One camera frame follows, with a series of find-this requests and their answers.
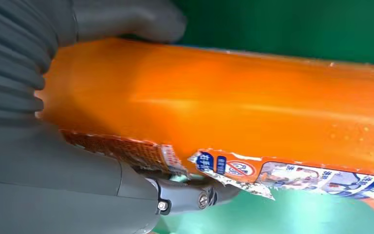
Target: orange plastic bottle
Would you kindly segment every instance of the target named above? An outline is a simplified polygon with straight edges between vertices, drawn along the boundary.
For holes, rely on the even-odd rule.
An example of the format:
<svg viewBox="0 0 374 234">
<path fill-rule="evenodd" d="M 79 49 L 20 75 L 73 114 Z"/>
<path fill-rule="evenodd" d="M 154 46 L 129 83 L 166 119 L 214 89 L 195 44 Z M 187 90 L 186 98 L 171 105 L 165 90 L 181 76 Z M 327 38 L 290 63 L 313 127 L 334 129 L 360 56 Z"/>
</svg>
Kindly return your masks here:
<svg viewBox="0 0 374 234">
<path fill-rule="evenodd" d="M 61 50 L 46 77 L 43 119 L 171 145 L 191 173 L 217 149 L 236 153 L 224 166 L 241 181 L 283 183 L 268 161 L 374 176 L 374 66 L 111 39 Z M 290 188 L 312 178 L 294 170 Z"/>
</svg>

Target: bottle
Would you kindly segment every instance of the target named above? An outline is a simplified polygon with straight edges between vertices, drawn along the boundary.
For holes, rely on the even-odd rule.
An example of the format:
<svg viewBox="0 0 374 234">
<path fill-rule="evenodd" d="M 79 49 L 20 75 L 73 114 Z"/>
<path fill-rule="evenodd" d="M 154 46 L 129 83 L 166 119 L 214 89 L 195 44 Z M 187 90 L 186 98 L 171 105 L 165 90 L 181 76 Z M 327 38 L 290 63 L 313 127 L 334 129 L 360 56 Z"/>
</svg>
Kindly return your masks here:
<svg viewBox="0 0 374 234">
<path fill-rule="evenodd" d="M 374 65 L 109 39 L 46 78 L 39 116 L 95 153 L 374 199 Z"/>
</svg>

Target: product label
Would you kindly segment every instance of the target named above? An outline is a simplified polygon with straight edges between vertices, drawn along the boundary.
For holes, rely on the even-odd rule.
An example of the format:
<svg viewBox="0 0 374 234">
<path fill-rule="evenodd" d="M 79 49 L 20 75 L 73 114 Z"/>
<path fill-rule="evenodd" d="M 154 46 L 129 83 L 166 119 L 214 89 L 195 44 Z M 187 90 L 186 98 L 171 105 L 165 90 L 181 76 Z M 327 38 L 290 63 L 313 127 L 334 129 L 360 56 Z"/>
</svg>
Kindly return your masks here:
<svg viewBox="0 0 374 234">
<path fill-rule="evenodd" d="M 356 199 L 374 198 L 374 175 L 267 162 L 257 181 L 273 188 L 305 190 Z"/>
<path fill-rule="evenodd" d="M 65 140 L 89 152 L 116 158 L 131 166 L 188 175 L 171 145 L 125 137 L 61 130 Z"/>
<path fill-rule="evenodd" d="M 213 149 L 201 149 L 189 161 L 195 163 L 198 170 L 221 183 L 232 184 L 270 199 L 273 197 L 268 188 L 374 199 L 374 175 L 368 175 L 360 169 L 347 172 L 348 169 L 338 170 L 341 167 L 327 169 L 324 164 L 243 156 Z"/>
</svg>

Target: printed label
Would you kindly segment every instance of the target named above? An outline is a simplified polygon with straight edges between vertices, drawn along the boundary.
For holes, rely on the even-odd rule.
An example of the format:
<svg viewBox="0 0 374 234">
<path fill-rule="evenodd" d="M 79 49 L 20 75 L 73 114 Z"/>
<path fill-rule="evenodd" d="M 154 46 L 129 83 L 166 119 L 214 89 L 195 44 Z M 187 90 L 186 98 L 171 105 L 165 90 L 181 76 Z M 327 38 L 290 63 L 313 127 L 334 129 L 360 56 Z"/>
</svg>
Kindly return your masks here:
<svg viewBox="0 0 374 234">
<path fill-rule="evenodd" d="M 275 188 L 305 190 L 356 199 L 374 198 L 374 175 L 295 164 L 267 162 L 258 182 Z"/>
<path fill-rule="evenodd" d="M 214 158 L 210 153 L 207 152 L 200 152 L 196 163 L 197 168 L 202 172 L 213 170 L 214 168 Z"/>
<path fill-rule="evenodd" d="M 216 170 L 217 174 L 224 175 L 225 170 L 226 170 L 226 162 L 227 162 L 227 159 L 225 156 L 217 157 L 217 170 Z"/>
<path fill-rule="evenodd" d="M 226 173 L 233 176 L 252 176 L 256 173 L 256 169 L 243 161 L 228 161 Z"/>
</svg>

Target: green surface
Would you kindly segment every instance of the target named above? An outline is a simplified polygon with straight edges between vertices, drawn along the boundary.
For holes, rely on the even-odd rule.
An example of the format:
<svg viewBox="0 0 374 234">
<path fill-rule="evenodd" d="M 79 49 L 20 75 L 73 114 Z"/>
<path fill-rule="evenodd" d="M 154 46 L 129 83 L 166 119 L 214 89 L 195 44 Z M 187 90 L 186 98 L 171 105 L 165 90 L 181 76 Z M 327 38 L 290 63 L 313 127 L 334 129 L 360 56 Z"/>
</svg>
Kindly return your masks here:
<svg viewBox="0 0 374 234">
<path fill-rule="evenodd" d="M 184 44 L 374 63 L 374 0 L 176 0 Z"/>
<path fill-rule="evenodd" d="M 298 191 L 273 191 L 276 201 L 242 192 L 231 203 L 162 218 L 159 234 L 374 234 L 365 203 Z"/>
<path fill-rule="evenodd" d="M 176 0 L 181 44 L 374 63 L 374 0 Z M 160 234 L 374 234 L 365 203 L 298 191 L 241 193 L 209 210 L 164 217 Z"/>
</svg>

